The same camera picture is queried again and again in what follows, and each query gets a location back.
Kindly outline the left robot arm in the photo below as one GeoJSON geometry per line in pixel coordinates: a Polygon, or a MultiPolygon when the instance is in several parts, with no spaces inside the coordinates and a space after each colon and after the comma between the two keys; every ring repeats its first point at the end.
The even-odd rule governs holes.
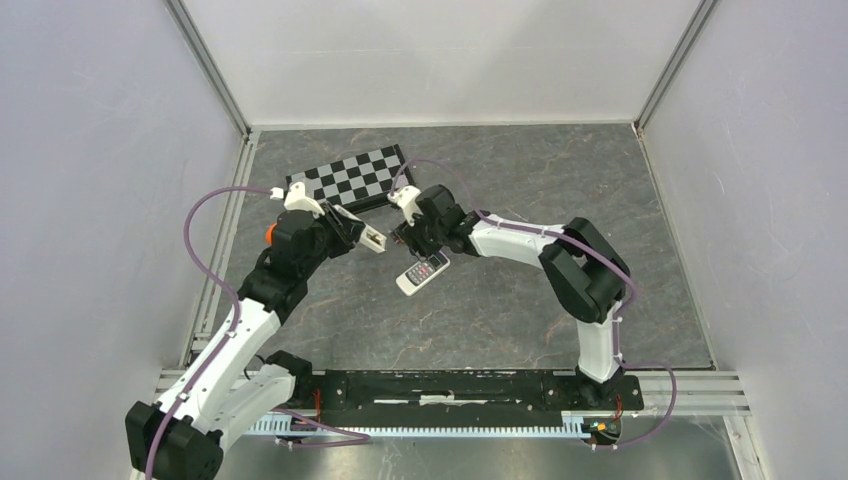
{"type": "Polygon", "coordinates": [[[148,479],[212,479],[233,444],[267,412],[283,403],[306,405],[314,381],[282,356],[269,356],[250,380],[234,384],[304,299],[322,263],[358,245],[382,253],[386,242],[327,203],[283,211],[266,240],[210,343],[157,401],[137,402],[126,415],[131,465],[148,479]]]}

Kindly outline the slim white remote control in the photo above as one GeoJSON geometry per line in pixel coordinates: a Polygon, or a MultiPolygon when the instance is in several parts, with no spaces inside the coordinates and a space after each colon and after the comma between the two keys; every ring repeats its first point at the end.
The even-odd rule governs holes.
{"type": "Polygon", "coordinates": [[[381,232],[368,225],[364,227],[358,239],[359,245],[362,245],[377,254],[385,252],[386,242],[387,238],[381,232]]]}

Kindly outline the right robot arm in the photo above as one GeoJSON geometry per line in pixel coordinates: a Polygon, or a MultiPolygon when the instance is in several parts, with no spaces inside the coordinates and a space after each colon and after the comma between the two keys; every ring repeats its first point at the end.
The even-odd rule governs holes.
{"type": "Polygon", "coordinates": [[[629,267],[590,221],[576,217],[565,225],[536,225],[466,212],[443,185],[424,191],[408,185],[388,199],[404,217],[392,232],[395,240],[434,267],[446,266],[444,253],[451,251],[542,270],[577,323],[580,400],[602,408],[617,396],[624,369],[613,323],[632,280],[629,267]]]}

